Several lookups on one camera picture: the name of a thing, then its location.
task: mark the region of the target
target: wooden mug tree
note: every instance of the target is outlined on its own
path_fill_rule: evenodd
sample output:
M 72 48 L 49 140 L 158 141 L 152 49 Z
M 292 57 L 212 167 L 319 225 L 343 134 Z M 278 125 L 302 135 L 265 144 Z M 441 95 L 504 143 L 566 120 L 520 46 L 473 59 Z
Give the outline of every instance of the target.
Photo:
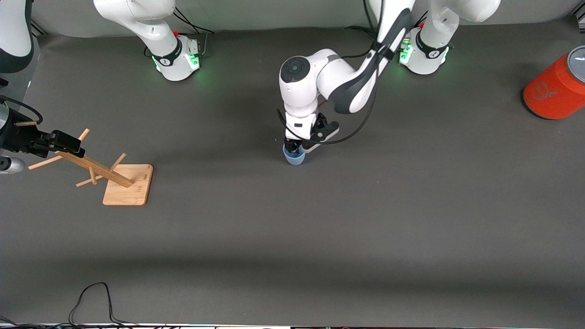
M 83 131 L 79 140 L 83 141 L 90 133 L 89 129 Z M 92 183 L 98 184 L 98 179 L 108 180 L 108 186 L 104 194 L 105 205 L 145 205 L 148 200 L 150 181 L 152 180 L 153 166 L 150 164 L 120 164 L 126 153 L 123 153 L 114 164 L 107 168 L 101 163 L 87 156 L 76 157 L 72 154 L 56 151 L 57 156 L 29 166 L 34 170 L 49 163 L 65 159 L 83 167 L 90 172 L 90 179 L 77 183 L 77 187 Z

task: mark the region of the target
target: red can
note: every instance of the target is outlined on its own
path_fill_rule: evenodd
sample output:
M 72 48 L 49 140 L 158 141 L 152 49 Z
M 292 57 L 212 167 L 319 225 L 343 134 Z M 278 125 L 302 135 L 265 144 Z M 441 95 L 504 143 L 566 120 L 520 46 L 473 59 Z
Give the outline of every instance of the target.
M 585 107 L 585 46 L 561 56 L 524 88 L 522 97 L 545 119 L 563 119 Z

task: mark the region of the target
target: gray mat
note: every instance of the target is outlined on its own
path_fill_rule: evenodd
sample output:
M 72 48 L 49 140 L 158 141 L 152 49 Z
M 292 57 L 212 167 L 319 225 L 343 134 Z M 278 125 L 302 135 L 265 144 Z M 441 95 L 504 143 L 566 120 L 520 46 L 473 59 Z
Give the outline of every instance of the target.
M 170 83 L 137 37 L 51 37 L 25 101 L 88 155 L 155 166 L 142 208 L 61 161 L 1 177 L 2 313 L 60 322 L 88 284 L 140 322 L 585 326 L 585 112 L 544 121 L 520 90 L 579 44 L 574 19 L 464 26 L 421 77 L 393 65 L 362 132 L 286 163 L 278 69 L 351 30 L 209 37 Z M 340 116 L 343 134 L 364 113 Z M 25 157 L 32 163 L 32 157 Z M 90 291 L 78 321 L 107 321 Z

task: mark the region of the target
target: black cord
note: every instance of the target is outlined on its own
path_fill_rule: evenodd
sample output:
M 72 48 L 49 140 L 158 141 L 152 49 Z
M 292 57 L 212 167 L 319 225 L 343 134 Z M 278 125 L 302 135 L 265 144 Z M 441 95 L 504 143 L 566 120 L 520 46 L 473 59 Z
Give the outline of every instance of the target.
M 370 12 L 367 11 L 366 0 L 363 0 L 362 2 L 364 5 L 364 11 L 366 12 L 367 23 L 370 26 L 370 30 L 374 30 L 374 24 L 371 22 Z M 380 22 L 382 21 L 381 17 L 382 17 L 382 12 L 380 12 Z
M 75 314 L 75 311 L 77 310 L 77 307 L 79 307 L 79 305 L 81 304 L 81 300 L 83 299 L 83 294 L 91 287 L 96 286 L 96 285 L 103 285 L 106 288 L 106 294 L 108 295 L 108 315 L 109 315 L 109 319 L 110 321 L 112 321 L 115 324 L 118 324 L 122 327 L 127 327 L 127 325 L 125 325 L 124 323 L 130 323 L 128 321 L 122 321 L 122 320 L 118 320 L 114 314 L 113 314 L 113 309 L 112 309 L 112 297 L 109 294 L 109 288 L 108 285 L 105 282 L 96 282 L 92 285 L 89 285 L 87 287 L 85 287 L 85 289 L 81 292 L 81 294 L 79 295 L 79 298 L 77 299 L 77 304 L 75 304 L 75 306 L 73 307 L 73 309 L 69 312 L 69 323 L 71 325 L 75 325 L 75 322 L 73 321 L 73 315 Z
M 150 56 L 152 56 L 152 53 L 150 53 L 150 56 L 149 56 L 149 55 L 147 55 L 147 54 L 146 54 L 146 51 L 147 51 L 147 50 L 148 50 L 148 51 L 150 51 L 150 50 L 148 49 L 148 47 L 144 47 L 144 51 L 142 51 L 142 54 L 143 54 L 143 55 L 144 55 L 146 58 L 148 58 L 148 59 L 149 59 L 149 58 L 151 58 Z
M 39 29 L 38 29 L 38 28 L 37 28 L 37 27 L 36 27 L 34 24 L 30 24 L 30 25 L 31 25 L 31 26 L 32 26 L 32 27 L 33 27 L 35 30 L 37 30 L 37 32 L 38 32 L 40 35 L 44 35 L 44 33 L 43 33 L 41 30 L 39 30 Z
M 364 28 L 363 26 L 359 26 L 359 25 L 352 25 L 352 26 L 346 27 L 346 29 L 359 30 L 359 31 L 366 32 L 370 36 L 370 38 L 372 38 L 372 45 L 364 53 L 361 53 L 358 55 L 345 55 L 345 56 L 341 57 L 343 59 L 353 59 L 353 58 L 363 57 L 363 56 L 367 55 L 370 52 L 370 49 L 372 48 L 372 46 L 374 45 L 374 42 L 376 41 L 376 35 L 378 34 L 377 29 L 374 28 L 374 25 L 371 21 L 370 13 L 367 10 L 366 0 L 362 0 L 362 2 L 364 5 L 364 12 L 366 13 L 367 22 L 368 22 L 368 25 L 370 26 L 370 28 Z
M 428 13 L 429 13 L 429 11 L 426 11 L 424 14 L 422 14 L 421 18 L 419 18 L 419 19 L 418 19 L 418 21 L 416 22 L 416 24 L 414 25 L 414 27 L 415 27 L 415 28 L 417 28 L 417 27 L 418 27 L 418 25 L 419 25 L 420 23 L 422 23 L 422 21 L 423 21 L 423 20 L 425 20 L 425 19 L 426 19 L 426 14 L 428 14 Z
M 28 105 L 26 105 L 25 103 L 23 103 L 23 102 L 21 102 L 21 101 L 17 101 L 17 100 L 15 100 L 15 99 L 13 99 L 13 98 L 6 97 L 6 96 L 4 96 L 4 95 L 0 95 L 0 100 L 3 100 L 3 101 L 9 101 L 9 102 L 11 102 L 11 103 L 14 103 L 14 104 L 20 105 L 20 106 L 22 106 L 22 107 L 25 107 L 25 108 L 27 108 L 27 109 L 28 109 L 30 112 L 33 112 L 33 113 L 34 113 L 34 114 L 35 114 L 35 115 L 38 117 L 38 120 L 36 121 L 37 125 L 40 125 L 40 124 L 43 122 L 43 116 L 42 116 L 42 115 L 41 115 L 41 114 L 40 114 L 40 113 L 39 113 L 37 110 L 35 110 L 33 107 L 31 107 L 31 106 L 28 106 Z
M 176 18 L 179 18 L 180 21 L 182 21 L 185 24 L 189 24 L 194 30 L 195 32 L 197 32 L 198 35 L 201 34 L 201 32 L 199 32 L 199 30 L 191 23 L 187 22 L 186 20 L 184 20 L 183 18 L 181 18 L 179 15 L 177 15 L 177 13 L 173 13 L 173 15 L 175 15 Z
M 183 21 L 184 23 L 187 23 L 187 24 L 191 25 L 191 27 L 194 28 L 197 31 L 197 33 L 199 33 L 199 30 L 197 30 L 197 29 L 202 29 L 202 30 L 207 31 L 207 32 L 209 32 L 211 34 L 215 34 L 215 32 L 213 32 L 212 30 L 209 30 L 209 29 L 206 29 L 206 28 L 202 28 L 200 26 L 197 26 L 197 25 L 191 23 L 191 21 L 185 16 L 185 14 L 183 14 L 177 7 L 175 7 L 175 9 L 177 10 L 178 13 L 181 14 L 181 16 L 183 16 L 183 18 L 180 18 L 176 13 L 175 13 L 175 16 L 177 18 L 179 18 L 181 21 Z
M 345 55 L 345 56 L 341 56 L 341 58 L 343 59 L 355 59 L 355 58 L 359 58 L 359 57 L 364 57 L 365 55 L 367 55 L 371 50 L 371 47 L 366 50 L 365 52 L 359 54 L 359 55 Z
M 384 15 L 384 3 L 385 1 L 382 0 L 381 1 L 381 10 L 380 10 L 380 22 L 382 21 L 382 16 Z M 296 138 L 298 138 L 299 140 L 303 140 L 309 143 L 313 143 L 313 144 L 319 144 L 319 145 L 333 145 L 333 144 L 338 144 L 341 142 L 345 142 L 346 140 L 354 137 L 358 132 L 360 132 L 360 130 L 362 130 L 362 128 L 366 125 L 367 120 L 370 118 L 370 114 L 372 112 L 372 110 L 374 109 L 374 103 L 376 101 L 376 94 L 378 92 L 378 80 L 380 78 L 379 72 L 380 72 L 380 60 L 382 57 L 382 54 L 376 52 L 374 54 L 374 56 L 376 57 L 374 60 L 376 61 L 376 82 L 374 83 L 374 90 L 372 90 L 371 92 L 371 98 L 372 98 L 372 102 L 371 102 L 371 106 L 370 108 L 367 110 L 366 112 L 366 116 L 364 117 L 364 119 L 362 120 L 362 122 L 360 123 L 360 125 L 356 128 L 356 130 L 354 130 L 352 133 L 350 133 L 349 135 L 345 136 L 344 138 L 338 139 L 338 140 L 333 140 L 333 141 L 326 141 L 326 142 L 318 142 L 316 140 L 310 140 L 310 139 L 304 139 L 300 136 L 298 136 L 296 133 L 294 133 L 286 124 L 286 120 L 283 117 L 283 114 L 280 112 L 280 109 L 277 109 L 276 112 L 278 113 L 278 118 L 280 119 L 280 122 L 282 122 L 284 124 L 284 126 L 286 127 L 286 129 L 293 134 Z
M 5 316 L 0 316 L 0 320 L 7 322 L 9 324 L 12 324 L 12 325 L 17 325 L 16 323 L 14 323 L 14 321 L 10 320 L 9 318 L 7 318 Z

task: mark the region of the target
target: white wall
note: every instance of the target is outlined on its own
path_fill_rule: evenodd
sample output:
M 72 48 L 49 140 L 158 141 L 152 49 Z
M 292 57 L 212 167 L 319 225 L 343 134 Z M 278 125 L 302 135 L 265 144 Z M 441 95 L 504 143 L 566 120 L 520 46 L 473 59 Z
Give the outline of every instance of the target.
M 567 15 L 580 0 L 501 0 L 498 12 L 485 23 L 535 23 Z M 428 0 L 417 0 L 415 20 Z M 364 25 L 362 0 L 177 0 L 177 7 L 196 25 L 219 30 L 276 28 L 338 28 Z M 92 0 L 35 0 L 33 19 L 49 33 L 76 37 L 122 36 L 131 32 L 102 18 Z M 190 28 L 175 17 L 172 29 Z

